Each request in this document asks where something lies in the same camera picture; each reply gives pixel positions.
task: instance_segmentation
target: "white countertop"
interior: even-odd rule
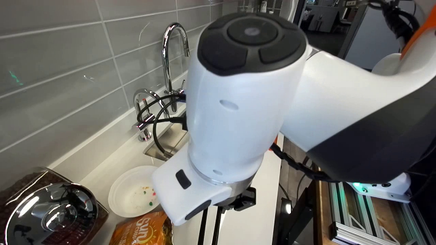
[[[109,244],[115,225],[123,218],[114,216],[107,206],[107,195],[111,183],[129,169],[141,165],[159,167],[162,161],[143,154],[144,143],[136,139],[128,141],[122,148],[113,153],[85,179],[80,182],[95,198],[107,209],[109,218],[99,233],[89,244]],[[277,192],[280,161],[271,152],[265,153],[262,164],[253,179],[252,187],[256,188],[256,206],[241,213],[226,212],[220,220],[219,243],[226,244],[271,244],[275,220],[275,203]],[[204,244],[211,244],[216,207],[208,209]],[[182,227],[173,229],[174,245],[197,244],[201,213]]]

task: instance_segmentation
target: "chrome faucet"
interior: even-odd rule
[[[163,66],[164,86],[166,86],[167,93],[170,96],[178,94],[178,92],[173,90],[171,77],[170,77],[170,73],[168,73],[168,54],[167,52],[168,52],[168,40],[170,40],[170,35],[173,33],[173,31],[177,31],[179,37],[181,37],[182,51],[183,51],[185,58],[189,56],[189,44],[188,44],[188,36],[186,36],[185,29],[177,22],[168,25],[164,29],[163,40],[162,40],[162,47],[163,47],[163,50],[162,50],[162,63],[163,65],[162,66]],[[173,112],[177,112],[175,99],[170,99],[170,107],[171,107]]]
[[[153,100],[158,100],[158,105],[162,108],[163,115],[164,115],[166,118],[168,118],[168,112],[167,112],[167,109],[164,108],[160,97],[159,97],[156,93],[153,93],[153,92],[151,92],[151,90],[144,90],[144,89],[143,89],[143,90],[137,90],[137,92],[134,93],[133,104],[134,104],[136,114],[138,114],[143,108],[147,108],[147,107],[148,107],[148,104],[147,104],[147,96],[151,96]],[[153,120],[155,120],[153,115],[149,112],[148,108],[147,108],[145,112],[147,112],[147,115],[143,118],[143,123],[137,123],[137,124],[136,124],[136,129],[140,131],[138,139],[140,139],[141,142],[143,142],[143,141],[148,141],[148,139],[152,138],[151,134],[149,134],[149,131],[148,131],[148,129],[147,129],[147,126],[148,126],[148,124],[152,124]]]

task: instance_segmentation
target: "orange object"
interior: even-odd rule
[[[427,20],[425,24],[412,35],[407,45],[404,47],[403,52],[400,54],[400,58],[404,58],[407,52],[411,50],[411,47],[419,40],[419,37],[429,32],[436,29],[436,7],[431,9],[430,14],[427,16]]]
[[[163,212],[153,212],[118,224],[109,245],[171,245],[171,224]]]

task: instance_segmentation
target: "backsplash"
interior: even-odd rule
[[[128,112],[137,89],[162,88],[164,28],[179,22],[193,48],[223,6],[219,0],[2,0],[0,190]],[[171,77],[186,66],[181,50],[170,48]],[[92,143],[103,150],[87,153],[87,160],[104,160],[129,138],[132,123],[117,122],[96,138]],[[87,160],[69,161],[76,165],[69,168],[85,168]]]

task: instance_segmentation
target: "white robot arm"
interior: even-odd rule
[[[316,51],[273,16],[211,24],[188,73],[189,143],[152,176],[171,222],[246,190],[279,133],[333,180],[384,183],[407,171],[436,137],[436,24],[426,26],[407,54],[386,58],[391,75],[376,75]]]

